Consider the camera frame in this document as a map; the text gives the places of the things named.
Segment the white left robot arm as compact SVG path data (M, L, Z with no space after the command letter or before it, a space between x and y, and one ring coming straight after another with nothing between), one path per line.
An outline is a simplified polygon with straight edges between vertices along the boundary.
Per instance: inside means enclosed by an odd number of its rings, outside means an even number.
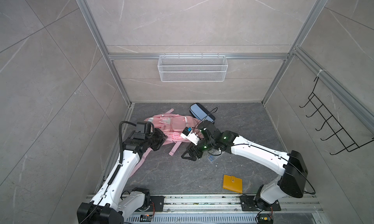
M138 122L127 139L119 133L119 158L97 194L89 203L82 203L77 211L80 224L122 224L135 211L151 209L148 189L134 188L122 197L125 185L147 150L157 151L167 136L151 122Z

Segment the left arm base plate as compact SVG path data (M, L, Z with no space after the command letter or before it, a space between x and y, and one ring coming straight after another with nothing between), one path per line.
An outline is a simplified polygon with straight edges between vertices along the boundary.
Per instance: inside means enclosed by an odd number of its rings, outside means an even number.
M146 197L143 205L136 211L140 212L162 212L164 208L165 196Z

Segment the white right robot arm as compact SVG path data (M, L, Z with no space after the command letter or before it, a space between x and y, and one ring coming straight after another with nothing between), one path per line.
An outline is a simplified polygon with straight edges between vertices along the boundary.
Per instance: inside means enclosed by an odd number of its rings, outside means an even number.
M290 196L302 198L305 192L308 170L302 155L297 151L281 152L256 144L233 131L221 132L210 121L197 127L186 127L181 136L190 141L182 155L183 159L196 161L211 149L242 156L259 163L278 176L260 186L254 197L255 207L268 210L280 198Z

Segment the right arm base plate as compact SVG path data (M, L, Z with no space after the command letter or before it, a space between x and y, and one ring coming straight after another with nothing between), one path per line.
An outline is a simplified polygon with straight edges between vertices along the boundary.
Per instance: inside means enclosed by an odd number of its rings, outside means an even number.
M239 199L242 211L281 211L278 200L272 204L268 204L257 196L250 196L246 194L239 196Z

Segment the pink student backpack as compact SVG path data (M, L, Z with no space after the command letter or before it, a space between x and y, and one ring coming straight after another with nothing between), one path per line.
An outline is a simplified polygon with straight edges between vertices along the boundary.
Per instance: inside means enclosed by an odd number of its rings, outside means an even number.
M154 115L145 119L145 121L151 122L156 128L159 128L168 137L163 145L171 143L175 144L172 150L169 152L169 155L171 156L175 154L182 143L190 142L181 137L181 132L185 127L193 128L194 132L200 139L204 138L202 133L196 128L196 125L201 123L200 120L191 116L173 114L173 111L174 109L170 109L164 114Z

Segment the light blue pencil case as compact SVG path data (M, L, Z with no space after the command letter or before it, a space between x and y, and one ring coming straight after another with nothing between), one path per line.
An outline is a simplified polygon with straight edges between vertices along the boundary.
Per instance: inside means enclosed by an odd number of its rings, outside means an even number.
M218 108L214 108L211 111L208 111L202 104L200 103L194 103L190 106L190 113L192 116L200 121L210 121L212 123L215 123L215 116L213 115L216 113Z

